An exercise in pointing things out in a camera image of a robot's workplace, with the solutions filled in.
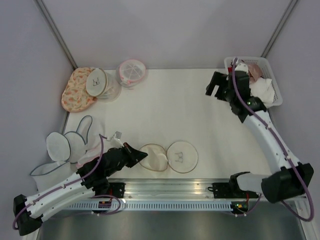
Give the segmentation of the pink lace bra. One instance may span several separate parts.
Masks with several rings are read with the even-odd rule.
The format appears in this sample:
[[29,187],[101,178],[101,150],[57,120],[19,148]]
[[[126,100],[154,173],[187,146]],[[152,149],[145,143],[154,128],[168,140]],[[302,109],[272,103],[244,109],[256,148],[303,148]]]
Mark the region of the pink lace bra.
[[250,83],[255,83],[259,78],[263,77],[261,68],[255,63],[247,63]]

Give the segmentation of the beige round mesh laundry bag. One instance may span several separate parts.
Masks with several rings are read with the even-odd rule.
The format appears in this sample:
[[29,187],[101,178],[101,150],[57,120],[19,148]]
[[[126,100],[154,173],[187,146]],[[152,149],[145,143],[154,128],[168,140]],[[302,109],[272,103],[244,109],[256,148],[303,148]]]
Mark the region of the beige round mesh laundry bag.
[[168,149],[150,143],[139,150],[147,154],[139,164],[152,172],[164,172],[171,168],[176,173],[187,174],[196,168],[199,161],[196,148],[187,141],[176,141]]

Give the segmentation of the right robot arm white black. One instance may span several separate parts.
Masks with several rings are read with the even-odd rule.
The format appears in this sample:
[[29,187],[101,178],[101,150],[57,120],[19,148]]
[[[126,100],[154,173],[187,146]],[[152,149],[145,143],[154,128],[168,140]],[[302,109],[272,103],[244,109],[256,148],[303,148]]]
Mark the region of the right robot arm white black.
[[205,94],[229,103],[232,113],[255,137],[270,168],[269,176],[249,171],[231,175],[228,185],[231,196],[239,198],[245,192],[256,192],[270,203],[277,203],[306,193],[314,169],[309,163],[301,163],[281,139],[266,106],[251,94],[250,78],[245,71],[214,72]]

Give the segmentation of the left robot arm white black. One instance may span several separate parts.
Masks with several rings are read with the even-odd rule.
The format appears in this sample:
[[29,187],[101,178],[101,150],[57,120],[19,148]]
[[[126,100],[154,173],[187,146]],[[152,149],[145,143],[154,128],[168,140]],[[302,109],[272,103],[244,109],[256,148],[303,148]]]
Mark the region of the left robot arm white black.
[[108,177],[124,167],[134,167],[147,156],[146,152],[124,143],[121,147],[101,152],[53,187],[32,196],[17,195],[13,199],[12,228],[20,236],[26,236],[38,230],[50,217],[78,201],[108,196]]

